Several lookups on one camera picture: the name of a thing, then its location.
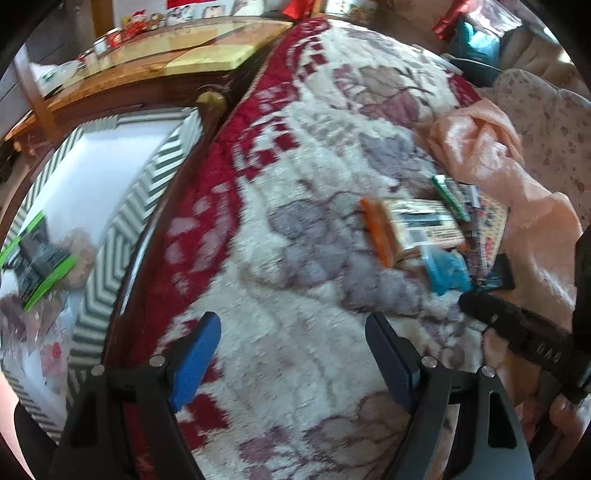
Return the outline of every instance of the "blanket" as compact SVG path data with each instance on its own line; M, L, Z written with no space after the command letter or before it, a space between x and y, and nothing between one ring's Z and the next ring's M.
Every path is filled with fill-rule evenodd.
M484 325L457 293L381 268L359 211L361 196L435 198L443 165L412 128L477 98L411 47L338 21L302 22L275 49L178 206L129 344L139 364L205 311L221 317L215 363L177 415L206 478L381 476L409 418L365 342L368 311L447 367L483 364ZM456 419L450 407L432 478Z

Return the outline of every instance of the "chevron pattern frame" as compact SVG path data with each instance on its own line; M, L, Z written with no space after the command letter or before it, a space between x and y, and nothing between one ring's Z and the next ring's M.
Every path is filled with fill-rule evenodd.
M131 186L106 233L102 246L98 249L95 267L86 283L84 298L74 326L72 349L68 360L67 409L72 406L90 369L100 363L113 305L135 244L169 182L202 135L203 127L198 110L172 108L124 113L81 124L62 143L31 186L4 240L6 247L18 235L41 189L85 133L115 129L123 124L175 119L178 119L179 126L170 134ZM15 372L9 372L4 364L2 370L23 406L51 438L58 440L60 430L27 394Z

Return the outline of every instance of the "packaging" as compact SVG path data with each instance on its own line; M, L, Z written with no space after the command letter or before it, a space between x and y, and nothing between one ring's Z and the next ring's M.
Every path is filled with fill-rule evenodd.
M182 5L180 7L170 8L166 14L167 25L178 25L191 22L195 19L194 5Z
M107 36L103 35L101 38L97 38L93 43L95 53L97 57L100 57L107 51Z
M77 311L95 256L90 236L81 229L56 244L49 242L42 213L0 255L5 292L0 299L0 358L10 356L22 371L25 364L40 361L42 381L58 395L66 391Z
M134 12L123 28L123 32L120 32L118 37L113 37L114 45L116 44L117 39L119 39L119 44L117 46L120 46L124 41L131 40L148 29L148 16L146 15L146 10L138 10L137 12Z
M370 199L363 197L369 232L382 264L421 255L421 246L459 247L464 235L445 205L438 200Z
M435 175L433 176L432 181L443 198L443 201L453 212L456 220L458 222L469 222L470 214L466 209L466 198L453 178L445 175Z
M18 297L27 311L76 264L68 250L53 245L47 236L47 222L40 212L0 254L3 270L14 270Z
M156 30L166 23L166 17L163 14L151 14L146 27L147 31Z
M109 49L119 48L123 43L123 33L119 27L109 30L106 35L106 45Z
M468 200L470 186L463 183L457 185L461 191L466 193L465 197ZM462 229L468 241L460 248L460 251L466 257L468 270L473 277L478 275L478 268L488 273L495 264L495 258L499 251L509 213L505 206L480 190L478 190L478 201L479 208L475 210L473 220L468 225L462 224ZM466 207L468 209L472 208L468 203ZM473 235L475 230L478 230L477 236ZM482 255L486 258L485 268L480 265Z

